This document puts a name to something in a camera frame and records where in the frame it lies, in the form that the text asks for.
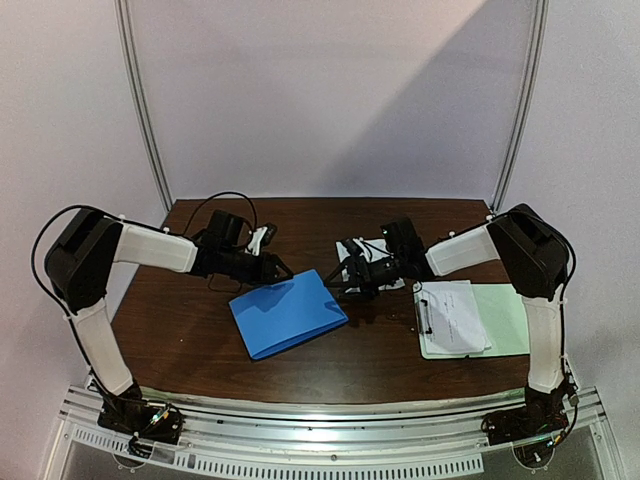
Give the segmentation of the metal clipboard clip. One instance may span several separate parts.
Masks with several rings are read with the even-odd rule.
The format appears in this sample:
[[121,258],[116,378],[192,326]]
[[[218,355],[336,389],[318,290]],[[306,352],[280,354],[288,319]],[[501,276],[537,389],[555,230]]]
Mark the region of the metal clipboard clip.
[[420,334],[431,335],[433,333],[433,328],[431,325],[431,315],[428,301],[425,299],[420,299],[416,302],[415,306]]

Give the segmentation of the white paper sheet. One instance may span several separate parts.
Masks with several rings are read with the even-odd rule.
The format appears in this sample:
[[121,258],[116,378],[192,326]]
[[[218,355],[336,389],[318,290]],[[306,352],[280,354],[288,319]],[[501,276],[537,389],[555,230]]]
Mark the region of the white paper sheet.
[[[367,263],[372,263],[381,259],[390,258],[391,254],[387,251],[386,241],[380,239],[365,240],[362,237],[353,238],[353,241],[359,246]],[[335,243],[338,260],[343,261],[348,256],[346,247],[340,242]],[[379,287],[380,290],[398,290],[405,286],[405,282],[398,278],[392,283],[386,283]]]

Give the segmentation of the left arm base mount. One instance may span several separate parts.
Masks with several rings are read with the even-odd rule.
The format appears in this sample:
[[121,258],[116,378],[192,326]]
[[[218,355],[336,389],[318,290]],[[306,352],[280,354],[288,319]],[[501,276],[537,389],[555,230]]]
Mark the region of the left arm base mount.
[[97,424],[129,436],[128,454],[148,459],[156,443],[177,445],[185,417],[169,402],[114,397],[104,399]]

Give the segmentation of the white paper sheets stack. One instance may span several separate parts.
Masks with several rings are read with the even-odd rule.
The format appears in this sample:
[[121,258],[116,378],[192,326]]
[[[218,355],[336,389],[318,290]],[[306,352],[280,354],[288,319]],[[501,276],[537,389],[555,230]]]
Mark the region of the white paper sheets stack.
[[431,335],[418,338],[423,356],[456,357],[482,354],[492,347],[483,325],[470,281],[421,282],[414,286],[414,307],[429,303]]

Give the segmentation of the blue folder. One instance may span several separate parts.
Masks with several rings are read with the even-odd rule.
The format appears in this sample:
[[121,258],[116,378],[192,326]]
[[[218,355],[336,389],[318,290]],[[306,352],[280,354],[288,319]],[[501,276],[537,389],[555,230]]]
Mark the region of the blue folder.
[[271,357],[348,322],[315,270],[252,290],[231,300],[229,306],[253,360]]

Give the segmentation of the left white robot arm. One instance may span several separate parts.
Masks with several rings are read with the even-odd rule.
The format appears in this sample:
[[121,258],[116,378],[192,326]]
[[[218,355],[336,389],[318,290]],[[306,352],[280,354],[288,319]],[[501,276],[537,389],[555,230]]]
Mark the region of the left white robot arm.
[[54,297],[66,309],[81,352],[101,394],[115,399],[111,419],[128,434],[148,426],[148,412],[136,401],[140,388],[126,365],[107,313],[107,284],[113,265],[160,268],[204,279],[223,275],[251,286],[273,285],[294,274],[267,247],[277,228],[268,223],[239,242],[245,219],[215,211],[193,236],[116,217],[92,206],[75,215],[45,256]]

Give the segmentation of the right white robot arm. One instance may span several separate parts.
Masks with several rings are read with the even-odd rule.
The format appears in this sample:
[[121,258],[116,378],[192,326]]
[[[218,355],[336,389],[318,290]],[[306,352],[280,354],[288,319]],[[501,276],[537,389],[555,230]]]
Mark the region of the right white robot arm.
[[369,262],[351,238],[341,240],[347,255],[324,279],[330,289],[350,289],[373,298],[398,279],[425,283],[491,261],[500,261],[520,295],[528,321],[528,393],[539,394],[517,415],[517,427],[537,436],[556,417],[548,399],[572,396],[565,360],[564,295],[576,266],[573,247],[529,205],[489,216],[477,226],[425,246],[413,222],[402,217],[381,228],[387,255]]

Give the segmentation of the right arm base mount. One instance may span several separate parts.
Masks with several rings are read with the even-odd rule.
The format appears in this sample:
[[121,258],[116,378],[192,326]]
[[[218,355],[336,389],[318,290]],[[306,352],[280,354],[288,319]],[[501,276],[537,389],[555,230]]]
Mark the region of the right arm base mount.
[[522,407],[488,413],[482,418],[480,428],[490,446],[510,444],[515,460],[522,467],[544,469],[577,423],[578,396],[571,395],[568,402],[572,417],[563,399],[550,396],[526,400]]

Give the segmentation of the green clipboard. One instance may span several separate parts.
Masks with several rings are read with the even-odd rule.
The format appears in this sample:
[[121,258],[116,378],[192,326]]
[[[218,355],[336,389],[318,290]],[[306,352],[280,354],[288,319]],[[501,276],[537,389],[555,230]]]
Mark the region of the green clipboard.
[[471,282],[481,320],[492,347],[482,354],[456,357],[423,358],[427,360],[489,358],[529,353],[527,319],[520,296],[509,284],[474,284]]

